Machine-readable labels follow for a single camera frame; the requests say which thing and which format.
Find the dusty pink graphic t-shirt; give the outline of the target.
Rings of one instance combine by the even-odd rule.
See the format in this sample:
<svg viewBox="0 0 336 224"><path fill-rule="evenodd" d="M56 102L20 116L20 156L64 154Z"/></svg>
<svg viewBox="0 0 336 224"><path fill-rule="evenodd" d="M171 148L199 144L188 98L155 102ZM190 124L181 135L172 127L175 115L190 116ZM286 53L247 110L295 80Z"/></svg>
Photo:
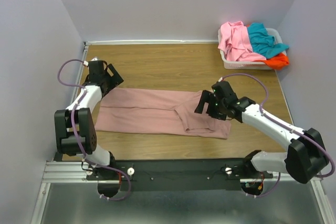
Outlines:
<svg viewBox="0 0 336 224"><path fill-rule="evenodd" d="M195 109L202 93L115 88L100 102L97 131L227 139L231 124Z"/></svg>

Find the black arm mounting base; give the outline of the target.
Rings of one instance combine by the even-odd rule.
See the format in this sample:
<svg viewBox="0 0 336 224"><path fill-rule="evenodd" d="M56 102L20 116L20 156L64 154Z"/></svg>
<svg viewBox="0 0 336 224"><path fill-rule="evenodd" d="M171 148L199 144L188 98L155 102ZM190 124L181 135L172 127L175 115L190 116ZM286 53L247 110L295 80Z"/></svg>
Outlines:
<svg viewBox="0 0 336 224"><path fill-rule="evenodd" d="M237 190L243 180L252 182L250 191L260 195L258 186L272 178L268 172L249 170L242 158L118 160L113 171L89 166L88 181L98 182L98 191L114 196L117 191Z"/></svg>

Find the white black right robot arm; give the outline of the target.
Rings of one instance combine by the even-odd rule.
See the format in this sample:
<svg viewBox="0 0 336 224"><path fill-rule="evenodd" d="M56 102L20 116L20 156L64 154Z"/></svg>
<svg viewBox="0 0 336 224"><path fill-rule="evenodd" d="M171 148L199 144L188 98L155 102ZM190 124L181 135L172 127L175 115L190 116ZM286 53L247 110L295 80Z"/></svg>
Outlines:
<svg viewBox="0 0 336 224"><path fill-rule="evenodd" d="M317 130L304 130L286 123L268 113L254 100L238 98L227 81L215 83L211 91L202 91L195 113L203 112L214 119L224 121L231 118L248 124L284 148L283 153L255 150L247 155L241 165L246 177L255 177L259 172L285 173L297 182L306 184L330 163Z"/></svg>

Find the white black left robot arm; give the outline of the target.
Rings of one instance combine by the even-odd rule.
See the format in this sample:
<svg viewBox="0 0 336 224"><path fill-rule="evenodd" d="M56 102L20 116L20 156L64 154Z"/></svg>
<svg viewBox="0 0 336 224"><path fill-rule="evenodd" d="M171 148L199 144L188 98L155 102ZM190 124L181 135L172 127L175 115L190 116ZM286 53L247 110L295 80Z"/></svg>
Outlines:
<svg viewBox="0 0 336 224"><path fill-rule="evenodd" d="M88 69L83 84L61 80L61 71L71 62L79 62ZM112 64L95 58L90 61L66 61L61 65L57 79L62 85L76 87L80 91L71 105L54 114L57 151L68 156L78 156L92 168L98 167L98 173L104 179L112 179L116 174L126 177L123 171L116 168L114 155L99 146L92 118L96 105L123 82L122 77Z"/></svg>

